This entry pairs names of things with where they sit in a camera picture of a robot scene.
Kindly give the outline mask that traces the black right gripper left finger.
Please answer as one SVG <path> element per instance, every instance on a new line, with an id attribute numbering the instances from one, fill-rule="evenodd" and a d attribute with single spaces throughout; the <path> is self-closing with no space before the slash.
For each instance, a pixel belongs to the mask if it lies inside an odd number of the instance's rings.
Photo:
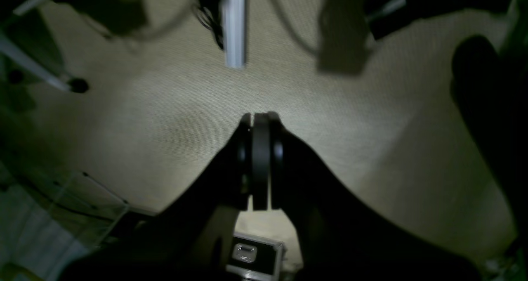
<path id="1" fill-rule="evenodd" d="M 240 211 L 252 191 L 251 115 L 170 206 L 107 247 L 74 260 L 61 281 L 230 279 L 224 270 Z"/>

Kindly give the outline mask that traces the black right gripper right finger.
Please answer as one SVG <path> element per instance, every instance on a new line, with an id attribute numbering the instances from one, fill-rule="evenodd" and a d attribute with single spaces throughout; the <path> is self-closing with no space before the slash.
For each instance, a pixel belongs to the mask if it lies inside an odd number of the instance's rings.
<path id="1" fill-rule="evenodd" d="M 299 281 L 480 281 L 467 258 L 424 241 L 362 202 L 277 113 L 262 114 L 262 161 L 273 209 L 293 224 Z"/>

